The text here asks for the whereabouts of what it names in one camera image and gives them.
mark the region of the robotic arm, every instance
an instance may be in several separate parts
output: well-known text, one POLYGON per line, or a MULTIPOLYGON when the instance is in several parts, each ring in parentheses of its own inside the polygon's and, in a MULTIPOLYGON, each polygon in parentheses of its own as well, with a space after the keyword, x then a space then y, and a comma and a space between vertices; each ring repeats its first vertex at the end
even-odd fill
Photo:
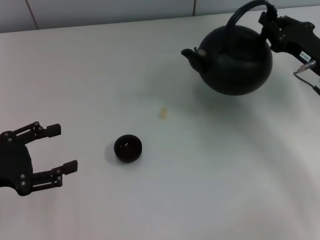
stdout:
POLYGON ((54 124, 43 128, 34 122, 15 131, 0 134, 0 187, 10 187, 20 196, 62 186, 62 175, 78 170, 77 160, 49 171, 33 173, 32 160, 26 144, 61 134, 61 126, 54 124))
POLYGON ((291 54, 301 61, 303 65, 293 74, 320 95, 320 88, 297 76, 307 69, 320 76, 320 38, 313 32, 315 25, 288 16, 274 17, 268 11, 263 12, 259 19, 261 36, 270 41, 272 51, 291 54))

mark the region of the wall tile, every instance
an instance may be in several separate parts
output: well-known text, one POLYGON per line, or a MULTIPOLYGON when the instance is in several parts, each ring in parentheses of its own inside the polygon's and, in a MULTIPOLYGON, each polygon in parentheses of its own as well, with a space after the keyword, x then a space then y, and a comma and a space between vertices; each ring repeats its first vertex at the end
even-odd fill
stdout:
POLYGON ((192 16, 194 0, 28 0, 41 29, 192 16))
POLYGON ((35 29, 25 0, 0 0, 0 33, 35 29))
MULTIPOLYGON (((196 0, 195 15, 233 13, 249 0, 196 0)), ((269 0, 277 8, 320 5, 320 0, 269 0)))

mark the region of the white table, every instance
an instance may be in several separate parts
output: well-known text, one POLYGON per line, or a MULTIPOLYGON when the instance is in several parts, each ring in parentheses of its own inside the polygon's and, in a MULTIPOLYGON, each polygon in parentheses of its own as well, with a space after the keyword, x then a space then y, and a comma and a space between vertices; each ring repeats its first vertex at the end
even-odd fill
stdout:
MULTIPOLYGON (((320 36, 320 6, 278 12, 320 36)), ((260 31, 260 13, 239 24, 260 31)), ((61 188, 1 188, 1 239, 318 240, 320 97, 301 63, 273 54, 261 88, 226 96, 180 54, 230 16, 0 34, 0 132, 60 123, 28 145, 34 171, 79 162, 61 188), (131 164, 113 152, 125 134, 143 144, 131 164)))

